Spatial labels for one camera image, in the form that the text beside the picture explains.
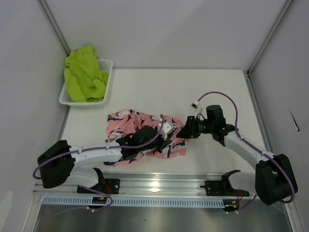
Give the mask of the pink shark print shorts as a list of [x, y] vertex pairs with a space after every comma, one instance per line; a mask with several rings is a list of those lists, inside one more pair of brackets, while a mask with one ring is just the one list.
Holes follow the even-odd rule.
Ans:
[[[172, 116], [164, 116], [164, 121], [171, 122], [175, 128], [175, 131], [165, 140], [167, 145], [162, 149], [162, 152], [150, 150], [143, 151], [140, 152], [136, 157], [121, 157], [120, 160], [115, 162], [104, 162], [104, 165], [127, 165], [139, 161], [144, 156], [150, 156], [159, 159], [170, 159], [186, 155], [188, 140], [176, 137], [176, 134], [182, 129], [183, 123], [181, 120]], [[122, 111], [109, 114], [106, 127], [106, 141], [116, 141], [117, 139], [125, 137], [130, 133], [135, 133], [142, 127], [155, 128], [159, 123], [161, 123], [160, 116], [149, 115], [133, 109], [124, 109]]]

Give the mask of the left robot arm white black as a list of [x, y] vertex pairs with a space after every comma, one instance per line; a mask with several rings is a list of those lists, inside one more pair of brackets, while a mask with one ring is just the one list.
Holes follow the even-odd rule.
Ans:
[[77, 185], [78, 193], [107, 193], [108, 184], [102, 171], [84, 166], [136, 161], [144, 151], [162, 151], [167, 137], [166, 130], [160, 124], [155, 128], [144, 126], [135, 133], [94, 147], [74, 147], [66, 140], [60, 140], [38, 157], [38, 167], [33, 177], [41, 180], [45, 189], [72, 184]]

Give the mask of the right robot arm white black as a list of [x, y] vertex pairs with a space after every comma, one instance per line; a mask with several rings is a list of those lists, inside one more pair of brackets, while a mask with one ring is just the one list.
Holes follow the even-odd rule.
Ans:
[[298, 192], [298, 186], [289, 158], [263, 150], [245, 137], [236, 127], [227, 124], [219, 105], [206, 108], [207, 117], [188, 116], [186, 124], [176, 135], [178, 138], [195, 139], [210, 134], [220, 143], [243, 158], [254, 173], [232, 170], [222, 175], [220, 188], [226, 195], [237, 190], [256, 194], [266, 205], [276, 202], [290, 203]]

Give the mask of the lime green shorts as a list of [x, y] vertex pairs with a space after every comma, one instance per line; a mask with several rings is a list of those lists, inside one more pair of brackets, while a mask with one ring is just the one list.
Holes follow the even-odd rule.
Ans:
[[97, 102], [104, 98], [108, 72], [101, 70], [92, 45], [72, 50], [64, 60], [65, 88], [73, 102]]

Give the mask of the aluminium mounting rail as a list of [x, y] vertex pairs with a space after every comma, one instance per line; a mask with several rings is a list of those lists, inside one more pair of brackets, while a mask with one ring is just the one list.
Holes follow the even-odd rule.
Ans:
[[120, 180], [118, 196], [195, 197], [206, 196], [201, 188], [207, 180], [220, 180], [223, 173], [169, 174], [104, 172], [106, 178]]

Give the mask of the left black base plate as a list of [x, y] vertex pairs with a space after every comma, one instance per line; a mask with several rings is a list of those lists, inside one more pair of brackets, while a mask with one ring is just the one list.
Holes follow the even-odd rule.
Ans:
[[95, 194], [95, 193], [105, 193], [105, 194], [119, 194], [119, 189], [120, 189], [120, 179], [115, 179], [115, 178], [108, 178], [105, 179], [105, 184], [98, 183], [95, 186], [85, 189], [81, 186], [77, 187], [77, 193], [80, 194]]

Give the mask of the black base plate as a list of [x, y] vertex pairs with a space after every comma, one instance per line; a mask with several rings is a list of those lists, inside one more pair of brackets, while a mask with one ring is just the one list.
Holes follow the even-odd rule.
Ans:
[[240, 170], [232, 170], [221, 175], [221, 180], [206, 180], [200, 188], [204, 189], [207, 196], [240, 196], [249, 197], [249, 192], [243, 189], [235, 189], [231, 186], [228, 178], [230, 175], [240, 172]]
[[95, 186], [85, 189], [81, 186], [77, 187], [77, 193], [80, 194], [95, 194], [95, 193], [105, 193], [105, 194], [119, 194], [119, 189], [120, 189], [120, 179], [115, 179], [115, 178], [108, 178], [105, 179], [105, 184], [98, 183]]

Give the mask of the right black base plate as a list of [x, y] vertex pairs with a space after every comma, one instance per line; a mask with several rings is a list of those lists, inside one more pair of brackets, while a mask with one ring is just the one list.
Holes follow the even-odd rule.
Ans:
[[231, 186], [228, 178], [230, 175], [240, 172], [240, 170], [232, 170], [221, 175], [221, 180], [206, 180], [200, 188], [204, 189], [207, 196], [240, 196], [249, 197], [249, 192], [243, 189], [235, 189]]

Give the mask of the right aluminium frame post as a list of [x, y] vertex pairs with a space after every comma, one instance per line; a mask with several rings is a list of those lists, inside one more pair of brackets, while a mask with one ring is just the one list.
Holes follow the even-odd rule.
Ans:
[[281, 8], [279, 14], [277, 15], [274, 23], [272, 24], [269, 32], [267, 33], [261, 47], [258, 50], [258, 53], [254, 57], [250, 67], [246, 71], [248, 77], [252, 75], [257, 65], [262, 60], [263, 56], [265, 55], [266, 51], [268, 50], [269, 46], [271, 45], [273, 39], [279, 32], [282, 24], [284, 23], [286, 17], [288, 16], [289, 12], [291, 11], [293, 5], [296, 3], [296, 0], [286, 0], [284, 2], [283, 7]]

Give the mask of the aluminium frame post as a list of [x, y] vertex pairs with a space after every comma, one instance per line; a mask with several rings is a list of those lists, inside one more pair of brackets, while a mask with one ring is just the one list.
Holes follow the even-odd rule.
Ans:
[[49, 23], [54, 35], [56, 36], [60, 46], [62, 47], [63, 51], [67, 56], [70, 54], [70, 47], [48, 5], [46, 0], [37, 0], [38, 5], [40, 6], [43, 14], [46, 17], [47, 22]]
[[296, 0], [286, 0], [284, 2], [283, 7], [281, 8], [279, 14], [277, 15], [274, 23], [272, 24], [269, 32], [267, 33], [261, 47], [258, 50], [258, 53], [254, 57], [250, 67], [246, 71], [248, 77], [252, 75], [257, 65], [262, 60], [263, 56], [265, 55], [266, 51], [268, 50], [269, 46], [271, 45], [273, 39], [279, 32], [282, 24], [284, 23], [286, 17], [288, 16], [289, 12], [291, 11], [293, 5], [296, 3]]

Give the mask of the left aluminium frame post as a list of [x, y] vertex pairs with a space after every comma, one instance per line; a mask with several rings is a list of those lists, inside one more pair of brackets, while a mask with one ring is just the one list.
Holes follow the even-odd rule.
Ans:
[[40, 6], [43, 14], [46, 17], [47, 22], [49, 23], [54, 35], [56, 36], [60, 46], [62, 47], [63, 51], [67, 56], [70, 54], [70, 47], [48, 5], [46, 0], [37, 0], [38, 5]]

